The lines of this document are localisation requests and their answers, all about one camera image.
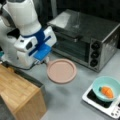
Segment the toaster oven door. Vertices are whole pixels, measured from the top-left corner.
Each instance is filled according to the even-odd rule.
[[[57,43],[53,46],[53,51],[82,65],[88,66],[90,52],[90,43],[88,42],[84,42],[81,39],[72,41],[57,36]]]

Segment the orange food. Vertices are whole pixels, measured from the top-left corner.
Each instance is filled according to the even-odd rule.
[[[106,86],[102,87],[101,88],[101,93],[104,94],[108,98],[114,98],[112,89],[109,88],[109,87],[106,87]]]

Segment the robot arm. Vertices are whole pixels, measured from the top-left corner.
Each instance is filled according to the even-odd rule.
[[[35,8],[35,1],[39,0],[7,0],[4,9],[7,16],[13,21],[13,26],[20,30],[20,37],[15,42],[17,55],[22,64],[30,67],[36,59],[42,62],[56,43],[56,37],[51,27],[42,29],[38,21]],[[11,25],[10,21],[5,21],[6,25]]]

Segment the table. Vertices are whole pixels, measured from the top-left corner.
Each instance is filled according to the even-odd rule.
[[[57,54],[50,54],[50,59],[64,58]],[[51,82],[44,64],[31,69],[28,74],[45,85],[45,102],[47,112],[41,120],[113,120],[104,113],[96,110],[82,100],[82,95],[100,76],[112,76],[120,81],[120,50],[113,56],[101,72],[96,73],[80,64],[77,66],[76,78],[64,85]]]

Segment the bowl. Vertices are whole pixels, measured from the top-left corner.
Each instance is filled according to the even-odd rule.
[[[100,88],[104,86],[111,88],[114,95],[113,98],[108,98],[107,96],[101,93]],[[104,102],[113,101],[120,95],[120,83],[116,79],[108,76],[97,78],[93,82],[92,89],[97,98]]]

